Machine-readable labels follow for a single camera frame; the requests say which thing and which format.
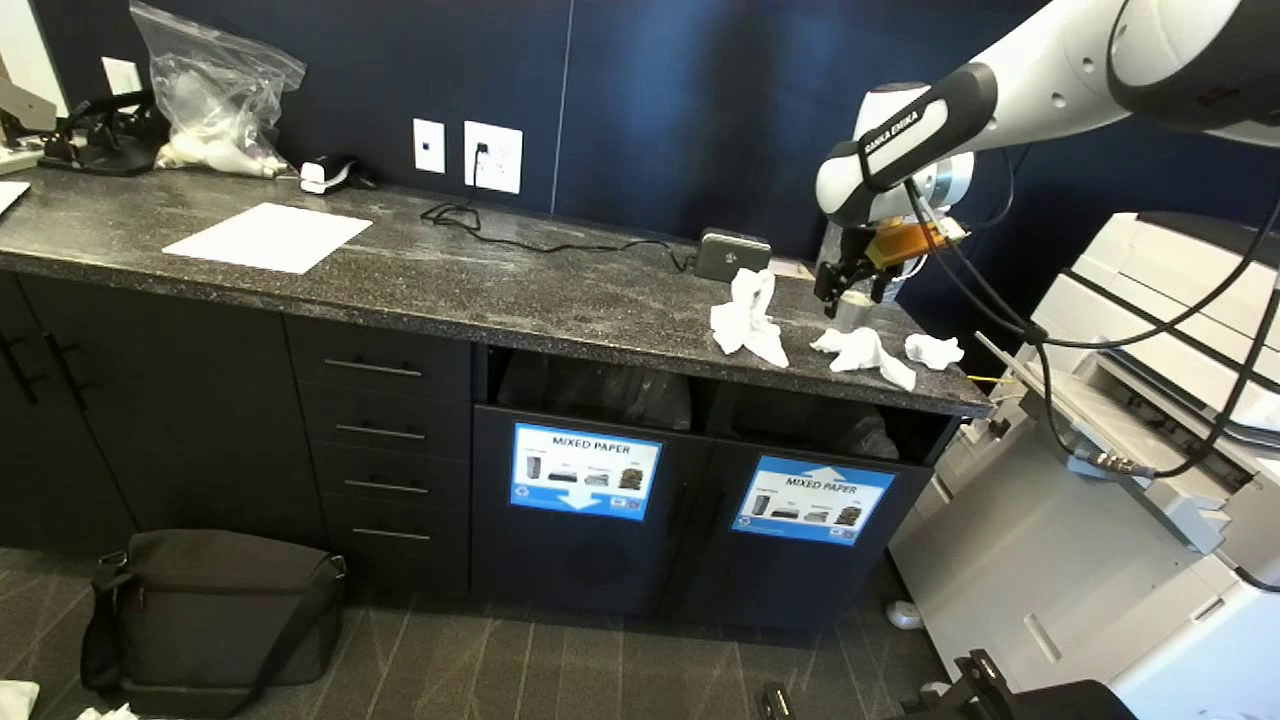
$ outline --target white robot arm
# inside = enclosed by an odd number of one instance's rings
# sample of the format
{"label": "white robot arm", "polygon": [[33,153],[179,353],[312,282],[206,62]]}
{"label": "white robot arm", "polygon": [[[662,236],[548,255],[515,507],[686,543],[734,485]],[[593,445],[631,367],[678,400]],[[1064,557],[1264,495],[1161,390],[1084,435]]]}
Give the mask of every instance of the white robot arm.
{"label": "white robot arm", "polygon": [[1053,0],[871,132],[841,142],[814,199],[843,226],[821,300],[874,268],[874,197],[957,154],[1079,136],[1125,115],[1280,146],[1280,0]]}

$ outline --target dark floor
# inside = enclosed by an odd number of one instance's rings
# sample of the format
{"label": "dark floor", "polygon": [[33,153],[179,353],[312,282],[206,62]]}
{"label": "dark floor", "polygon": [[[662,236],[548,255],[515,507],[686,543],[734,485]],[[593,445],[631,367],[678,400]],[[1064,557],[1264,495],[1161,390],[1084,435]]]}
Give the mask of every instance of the dark floor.
{"label": "dark floor", "polygon": [[[940,663],[925,633],[895,633],[884,564],[812,646],[350,607],[320,684],[270,690],[250,714],[427,720],[755,720],[778,680],[794,720],[895,714]],[[0,552],[0,674],[39,680],[35,714],[74,714],[89,578],[81,564]]]}

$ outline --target cabinet door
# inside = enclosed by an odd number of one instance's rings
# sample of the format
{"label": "cabinet door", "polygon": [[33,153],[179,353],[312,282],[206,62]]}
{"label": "cabinet door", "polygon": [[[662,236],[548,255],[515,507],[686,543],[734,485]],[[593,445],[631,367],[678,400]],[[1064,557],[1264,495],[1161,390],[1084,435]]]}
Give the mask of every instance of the cabinet door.
{"label": "cabinet door", "polygon": [[889,534],[899,515],[918,495],[927,471],[912,462],[879,462],[852,456],[799,456],[814,462],[852,462],[889,471],[893,485],[862,520],[852,546],[843,543],[812,543],[812,539],[778,539],[778,534],[749,534],[734,533],[734,515],[752,492],[755,449],[734,450],[734,466],[718,466],[702,476],[717,485],[718,501],[702,528],[694,557],[694,578],[682,612],[691,618],[711,618],[723,626],[752,626],[773,637],[814,637],[834,622],[834,617],[862,591],[862,577],[884,561]]}
{"label": "cabinet door", "polygon": [[[661,441],[661,462],[641,523],[511,507],[511,435],[518,421],[563,433]],[[472,577],[475,597],[550,612],[661,612],[670,591],[670,456],[678,441],[563,415],[475,408]]]}
{"label": "cabinet door", "polygon": [[43,340],[0,277],[0,543],[57,552],[111,552],[127,539],[127,513],[57,382]]}
{"label": "cabinet door", "polygon": [[320,501],[266,313],[23,282],[144,528],[320,539]]}

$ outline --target kitchen counter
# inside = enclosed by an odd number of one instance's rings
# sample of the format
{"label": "kitchen counter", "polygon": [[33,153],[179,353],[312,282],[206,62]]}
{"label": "kitchen counter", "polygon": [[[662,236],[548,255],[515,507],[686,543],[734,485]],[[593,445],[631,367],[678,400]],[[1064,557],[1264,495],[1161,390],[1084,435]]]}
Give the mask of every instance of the kitchen counter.
{"label": "kitchen counter", "polygon": [[[127,178],[33,172],[23,178],[33,178],[33,191],[0,218],[0,270],[401,327],[489,349],[641,365],[944,415],[982,411],[982,397],[961,371],[918,367],[917,390],[899,390],[874,371],[828,371],[828,354],[806,349],[824,327],[806,282],[778,282],[773,306],[790,367],[769,367],[749,353],[723,354],[711,342],[708,306],[726,300],[726,289],[675,270],[668,253],[641,236],[483,209],[483,236],[622,247],[541,255],[475,245],[458,226],[427,222],[419,212],[433,209],[433,199],[407,191],[345,188],[317,199],[295,191],[295,183],[195,172]],[[265,199],[364,216],[371,226],[306,277],[164,255],[166,245]],[[917,332],[912,317],[899,306],[871,306],[868,324],[889,349],[899,349],[902,337]]]}

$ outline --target electrical outlet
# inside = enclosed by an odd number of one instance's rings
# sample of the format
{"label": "electrical outlet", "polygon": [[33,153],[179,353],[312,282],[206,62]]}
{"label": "electrical outlet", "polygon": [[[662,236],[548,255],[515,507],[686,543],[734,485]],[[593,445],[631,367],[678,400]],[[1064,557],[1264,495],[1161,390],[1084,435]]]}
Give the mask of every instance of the electrical outlet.
{"label": "electrical outlet", "polygon": [[445,174],[445,123],[410,120],[410,166]]}
{"label": "electrical outlet", "polygon": [[524,132],[499,123],[463,123],[463,183],[518,197]]}

